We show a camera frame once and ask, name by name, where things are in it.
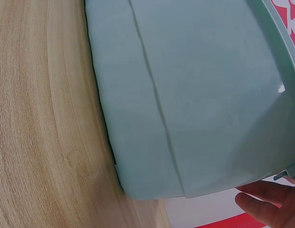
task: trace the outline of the red printed graphic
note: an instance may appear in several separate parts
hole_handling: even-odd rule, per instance
[[[256,221],[248,214],[241,214],[219,222],[197,228],[262,228],[264,224]]]
[[[295,0],[271,0],[295,44]]]

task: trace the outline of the red and white pattern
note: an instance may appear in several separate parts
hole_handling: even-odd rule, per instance
[[[295,44],[295,0],[271,0]]]

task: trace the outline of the human hand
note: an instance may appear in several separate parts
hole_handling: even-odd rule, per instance
[[[295,186],[260,180],[237,189],[242,191],[237,205],[256,220],[272,228],[295,228]]]

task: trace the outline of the plastic container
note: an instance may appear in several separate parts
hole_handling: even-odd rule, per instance
[[[191,198],[295,164],[295,46],[271,0],[86,0],[86,11],[127,194]]]

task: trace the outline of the wooden table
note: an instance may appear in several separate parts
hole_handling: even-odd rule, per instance
[[[82,0],[0,0],[0,227],[169,227],[120,189]]]

